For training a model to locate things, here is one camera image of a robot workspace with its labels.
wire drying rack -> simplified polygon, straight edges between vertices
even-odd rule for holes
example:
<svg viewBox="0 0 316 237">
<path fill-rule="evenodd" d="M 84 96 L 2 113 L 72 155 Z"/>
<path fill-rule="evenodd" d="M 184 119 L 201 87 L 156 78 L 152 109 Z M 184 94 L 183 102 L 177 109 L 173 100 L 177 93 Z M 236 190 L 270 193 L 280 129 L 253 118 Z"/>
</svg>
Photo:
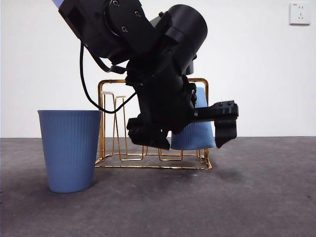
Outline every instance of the wire drying rack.
<svg viewBox="0 0 316 237">
<path fill-rule="evenodd" d="M 205 89 L 206 101 L 208 103 L 208 82 L 205 79 L 189 79 L 190 82 L 202 82 Z M 106 109 L 107 101 L 110 100 L 112 107 L 115 109 L 118 102 L 124 102 L 125 95 L 115 95 L 111 91 L 105 91 L 105 85 L 118 83 L 123 85 L 125 80 L 122 79 L 108 79 L 102 80 L 98 85 L 99 105 Z M 125 106 L 122 108 L 124 123 L 124 137 L 119 137 L 119 120 L 118 114 L 113 115 L 102 112 L 101 126 L 99 134 L 99 158 L 95 163 L 96 168 L 160 168 L 160 169 L 199 169 L 209 170 L 212 164 L 209 159 L 209 149 L 196 151 L 175 151 L 171 153 L 162 149 L 154 149 L 146 146 L 133 145 L 130 149 L 129 138 L 126 132 L 126 121 L 128 119 Z M 107 134 L 107 122 L 112 119 L 113 129 L 111 134 Z M 131 152 L 139 147 L 139 152 Z"/>
</svg>

gray floor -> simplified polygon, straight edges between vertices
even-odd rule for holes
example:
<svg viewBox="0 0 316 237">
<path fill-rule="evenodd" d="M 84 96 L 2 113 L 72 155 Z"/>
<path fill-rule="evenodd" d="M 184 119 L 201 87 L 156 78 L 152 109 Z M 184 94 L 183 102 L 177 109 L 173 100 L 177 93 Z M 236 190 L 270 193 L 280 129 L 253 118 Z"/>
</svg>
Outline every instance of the gray floor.
<svg viewBox="0 0 316 237">
<path fill-rule="evenodd" d="M 238 138 L 210 171 L 97 169 L 48 190 L 39 139 L 1 141 L 4 237 L 315 237 L 316 138 Z"/>
</svg>

white wall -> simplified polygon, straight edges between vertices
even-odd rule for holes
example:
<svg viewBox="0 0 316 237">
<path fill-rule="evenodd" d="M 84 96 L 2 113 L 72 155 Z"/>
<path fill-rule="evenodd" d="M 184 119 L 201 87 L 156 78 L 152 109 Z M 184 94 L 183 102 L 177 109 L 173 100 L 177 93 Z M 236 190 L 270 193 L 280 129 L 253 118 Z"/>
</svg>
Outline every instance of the white wall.
<svg viewBox="0 0 316 237">
<path fill-rule="evenodd" d="M 309 27 L 289 26 L 289 2 L 142 1 L 148 18 L 177 3 L 205 17 L 193 76 L 208 79 L 212 103 L 238 102 L 239 136 L 315 136 L 316 1 Z M 1 63 L 1 137 L 40 137 L 38 109 L 94 109 L 80 84 L 79 41 L 50 0 L 1 1 Z M 121 78 L 89 57 L 85 71 L 95 100 L 101 79 Z"/>
</svg>

screw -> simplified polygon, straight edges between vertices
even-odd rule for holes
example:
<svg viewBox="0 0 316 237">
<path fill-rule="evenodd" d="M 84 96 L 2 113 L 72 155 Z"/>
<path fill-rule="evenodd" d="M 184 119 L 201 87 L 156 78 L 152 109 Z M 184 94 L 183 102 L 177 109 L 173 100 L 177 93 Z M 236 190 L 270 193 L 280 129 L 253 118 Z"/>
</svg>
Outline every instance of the screw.
<svg viewBox="0 0 316 237">
<path fill-rule="evenodd" d="M 127 28 L 125 26 L 122 26 L 122 31 L 127 32 Z"/>
<path fill-rule="evenodd" d="M 114 6 L 119 6 L 119 2 L 115 0 L 115 1 L 113 1 L 113 5 Z"/>
</svg>

blue plastic cup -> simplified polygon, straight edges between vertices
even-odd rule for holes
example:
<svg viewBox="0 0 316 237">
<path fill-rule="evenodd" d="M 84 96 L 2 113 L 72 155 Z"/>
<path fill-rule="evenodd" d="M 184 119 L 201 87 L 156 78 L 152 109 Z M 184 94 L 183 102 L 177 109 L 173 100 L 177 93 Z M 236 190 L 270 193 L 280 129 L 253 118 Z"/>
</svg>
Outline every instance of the blue plastic cup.
<svg viewBox="0 0 316 237">
<path fill-rule="evenodd" d="M 93 183 L 101 111 L 40 110 L 48 186 L 74 193 Z"/>
</svg>

